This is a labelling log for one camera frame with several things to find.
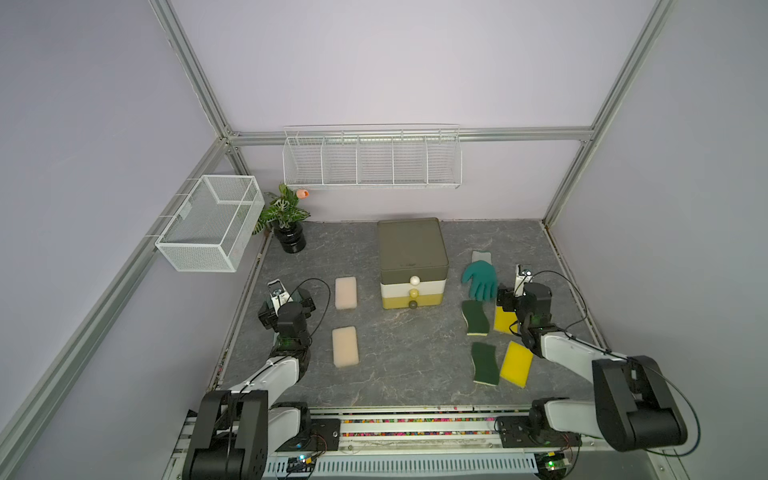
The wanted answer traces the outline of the pink sponge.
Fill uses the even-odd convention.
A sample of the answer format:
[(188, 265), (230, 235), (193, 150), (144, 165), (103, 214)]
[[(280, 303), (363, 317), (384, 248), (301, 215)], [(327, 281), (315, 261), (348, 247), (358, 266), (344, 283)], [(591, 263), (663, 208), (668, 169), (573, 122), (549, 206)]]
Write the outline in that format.
[(341, 369), (359, 364), (357, 330), (354, 326), (334, 329), (332, 343), (333, 363), (336, 368)]
[(334, 293), (337, 310), (351, 310), (357, 307), (357, 279), (354, 276), (337, 278)]

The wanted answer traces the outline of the green yellow sponge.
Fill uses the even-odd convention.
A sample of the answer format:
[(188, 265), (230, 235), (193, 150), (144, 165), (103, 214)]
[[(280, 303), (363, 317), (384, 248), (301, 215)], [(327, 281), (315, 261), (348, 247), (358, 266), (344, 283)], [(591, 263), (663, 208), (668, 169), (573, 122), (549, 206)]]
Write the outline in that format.
[(473, 342), (471, 358), (474, 367), (473, 381), (478, 384), (497, 386), (500, 369), (496, 359), (496, 348), (482, 342)]

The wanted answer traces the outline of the olive three-drawer storage box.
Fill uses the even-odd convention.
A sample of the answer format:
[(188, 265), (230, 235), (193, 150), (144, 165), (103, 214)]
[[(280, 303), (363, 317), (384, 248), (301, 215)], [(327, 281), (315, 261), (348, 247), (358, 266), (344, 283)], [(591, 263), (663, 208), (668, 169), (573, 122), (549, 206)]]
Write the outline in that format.
[(449, 272), (440, 221), (434, 217), (382, 220), (377, 231), (382, 306), (440, 305)]

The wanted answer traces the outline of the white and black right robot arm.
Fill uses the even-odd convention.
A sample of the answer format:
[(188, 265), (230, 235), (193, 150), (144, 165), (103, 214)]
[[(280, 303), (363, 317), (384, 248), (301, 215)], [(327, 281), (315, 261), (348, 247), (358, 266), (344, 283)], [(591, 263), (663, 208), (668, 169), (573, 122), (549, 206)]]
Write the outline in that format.
[(688, 428), (671, 384), (648, 356), (624, 356), (578, 339), (556, 325), (552, 291), (541, 283), (500, 286), (496, 307), (513, 313), (508, 328), (532, 355), (561, 365), (593, 387), (591, 401), (545, 398), (529, 411), (533, 438), (542, 432), (572, 433), (602, 439), (619, 452), (665, 448), (688, 441)]

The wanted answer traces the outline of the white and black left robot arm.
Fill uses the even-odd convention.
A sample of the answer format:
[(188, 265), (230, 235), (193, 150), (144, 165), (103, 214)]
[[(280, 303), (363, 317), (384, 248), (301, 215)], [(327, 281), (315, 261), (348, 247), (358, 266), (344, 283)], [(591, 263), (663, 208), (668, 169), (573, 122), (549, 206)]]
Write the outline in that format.
[(264, 366), (228, 389), (201, 400), (182, 468), (183, 479), (260, 479), (267, 460), (285, 443), (308, 443), (305, 404), (280, 405), (279, 397), (306, 374), (312, 335), (307, 319), (315, 310), (309, 292), (289, 292), (279, 281), (259, 319), (275, 333)]

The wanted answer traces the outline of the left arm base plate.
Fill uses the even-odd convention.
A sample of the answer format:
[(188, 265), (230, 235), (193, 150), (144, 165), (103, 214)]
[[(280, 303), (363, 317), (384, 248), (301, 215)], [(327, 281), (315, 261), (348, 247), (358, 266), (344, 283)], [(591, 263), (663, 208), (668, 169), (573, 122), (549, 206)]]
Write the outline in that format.
[(284, 442), (278, 452), (337, 451), (341, 439), (341, 421), (338, 419), (311, 419), (304, 422), (299, 433)]

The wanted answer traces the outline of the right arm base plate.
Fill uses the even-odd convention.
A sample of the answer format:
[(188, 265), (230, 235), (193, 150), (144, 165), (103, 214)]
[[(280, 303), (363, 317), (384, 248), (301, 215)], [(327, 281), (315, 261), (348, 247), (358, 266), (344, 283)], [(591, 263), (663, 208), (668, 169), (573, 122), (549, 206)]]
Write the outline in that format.
[(534, 421), (527, 416), (499, 416), (494, 429), (503, 448), (567, 450), (582, 445), (578, 434), (554, 430), (545, 420)]

